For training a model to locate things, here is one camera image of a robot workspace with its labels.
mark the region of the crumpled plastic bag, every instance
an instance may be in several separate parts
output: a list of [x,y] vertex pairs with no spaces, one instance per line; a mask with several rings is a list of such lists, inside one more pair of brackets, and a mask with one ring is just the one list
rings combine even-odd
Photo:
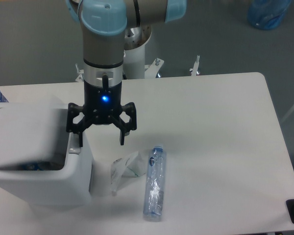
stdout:
[[146,153],[144,151],[136,151],[115,160],[111,165],[111,190],[117,192],[121,177],[136,178],[141,177],[147,172]]

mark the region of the blue led light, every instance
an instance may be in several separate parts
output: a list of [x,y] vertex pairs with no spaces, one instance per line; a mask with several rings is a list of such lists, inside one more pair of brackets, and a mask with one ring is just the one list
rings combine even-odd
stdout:
[[109,97],[107,97],[107,96],[105,96],[105,95],[104,95],[101,99],[102,99],[102,101],[104,101],[104,102],[108,102],[108,101],[109,101]]

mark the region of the white table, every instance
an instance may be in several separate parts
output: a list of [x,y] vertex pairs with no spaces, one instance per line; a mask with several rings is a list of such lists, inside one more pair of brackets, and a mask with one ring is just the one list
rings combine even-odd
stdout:
[[[0,87],[10,102],[55,94],[83,104],[83,84]],[[128,80],[122,104],[138,129],[86,131],[96,165],[94,198],[83,207],[29,205],[0,188],[0,235],[234,235],[294,230],[285,201],[294,172],[264,77],[259,73]],[[168,152],[162,222],[143,219],[145,177],[109,194],[110,164],[163,143]]]

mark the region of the bottle label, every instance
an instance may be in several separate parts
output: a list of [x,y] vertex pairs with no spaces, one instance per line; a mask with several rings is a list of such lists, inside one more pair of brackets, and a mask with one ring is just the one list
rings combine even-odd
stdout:
[[150,166],[153,166],[155,164],[155,159],[153,158],[153,157],[151,157],[150,159],[149,159],[149,165]]

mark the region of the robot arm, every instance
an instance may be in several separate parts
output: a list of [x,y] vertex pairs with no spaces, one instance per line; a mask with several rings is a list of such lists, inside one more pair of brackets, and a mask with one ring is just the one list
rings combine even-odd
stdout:
[[[136,130],[134,103],[121,105],[125,29],[181,18],[186,0],[67,0],[83,33],[84,106],[70,103],[67,131],[79,135],[92,124],[113,123],[120,129],[120,144]],[[125,123],[120,115],[130,120]],[[80,113],[83,119],[75,124]]]

